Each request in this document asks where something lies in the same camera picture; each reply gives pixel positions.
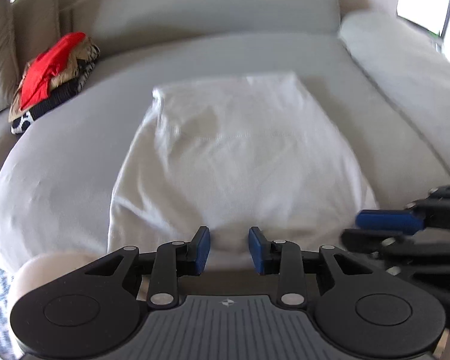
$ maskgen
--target white cloth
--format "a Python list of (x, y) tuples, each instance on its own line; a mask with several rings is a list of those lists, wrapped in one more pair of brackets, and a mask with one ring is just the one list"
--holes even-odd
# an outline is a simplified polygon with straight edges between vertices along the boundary
[(210, 228), (207, 269), (249, 266), (247, 234), (336, 243), (373, 192), (338, 128), (295, 74), (154, 89), (112, 192), (108, 251), (155, 251)]

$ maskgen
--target tan cloth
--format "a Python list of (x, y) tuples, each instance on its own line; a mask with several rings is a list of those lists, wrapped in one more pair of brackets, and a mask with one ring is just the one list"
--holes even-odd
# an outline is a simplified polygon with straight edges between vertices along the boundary
[[(86, 37), (79, 44), (77, 44), (77, 46), (73, 48), (73, 50), (71, 51), (70, 55), (68, 56), (67, 67), (64, 70), (62, 70), (57, 76), (54, 76), (50, 80), (50, 82), (48, 83), (48, 93), (50, 93), (52, 90), (62, 85), (63, 83), (66, 83), (67, 81), (70, 81), (71, 79), (78, 76), (79, 59), (88, 63), (96, 60), (97, 58), (98, 53), (96, 51), (96, 46), (94, 45), (90, 37)], [(23, 71), (22, 80), (20, 81), (17, 91), (15, 91), (13, 103), (10, 107), (10, 112), (8, 114), (8, 121), (10, 123), (12, 123), (12, 121), (24, 115), (31, 107), (33, 107), (30, 106), (24, 109), (20, 109), (20, 100), (22, 98), (23, 82), (25, 80), (25, 77), (27, 76), (28, 69), (30, 68), (31, 64), (34, 61), (35, 60), (33, 59), (30, 62), (27, 62), (25, 69)]]

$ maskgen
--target stack of folded clothes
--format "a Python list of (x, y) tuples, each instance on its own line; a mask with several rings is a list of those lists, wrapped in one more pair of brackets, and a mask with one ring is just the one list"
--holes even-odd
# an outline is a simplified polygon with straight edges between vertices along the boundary
[(80, 93), (99, 55), (91, 38), (73, 32), (30, 61), (10, 107), (12, 133), (24, 133), (39, 117)]

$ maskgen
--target silver bolt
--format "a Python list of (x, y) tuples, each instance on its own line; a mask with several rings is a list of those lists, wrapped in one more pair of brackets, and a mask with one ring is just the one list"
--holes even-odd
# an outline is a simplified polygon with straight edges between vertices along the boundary
[(173, 296), (166, 292), (160, 292), (150, 297), (150, 302), (159, 306), (165, 306), (173, 302)]
[(398, 266), (393, 266), (387, 269), (387, 272), (392, 276), (397, 276), (402, 270)]
[(382, 241), (382, 246), (389, 246), (395, 242), (395, 238), (387, 238)]
[(305, 302), (305, 298), (300, 294), (285, 294), (281, 298), (283, 304), (287, 304), (289, 306), (296, 306)]

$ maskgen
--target red cloth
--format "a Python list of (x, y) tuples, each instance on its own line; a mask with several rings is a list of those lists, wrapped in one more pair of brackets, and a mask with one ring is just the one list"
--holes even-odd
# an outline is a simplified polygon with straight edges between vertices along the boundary
[(20, 109), (32, 107), (49, 96), (48, 83), (51, 78), (67, 67), (70, 52), (84, 38), (82, 32), (69, 33), (36, 58), (23, 80)]

